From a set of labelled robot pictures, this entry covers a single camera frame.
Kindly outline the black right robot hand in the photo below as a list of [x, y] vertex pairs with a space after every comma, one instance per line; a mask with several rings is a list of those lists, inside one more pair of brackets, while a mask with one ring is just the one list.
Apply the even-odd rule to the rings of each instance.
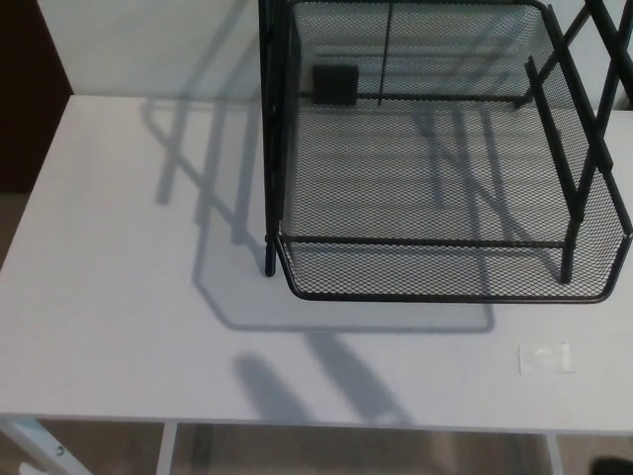
[[592, 462], [589, 474], [633, 475], [633, 461], [620, 457], [599, 457]]

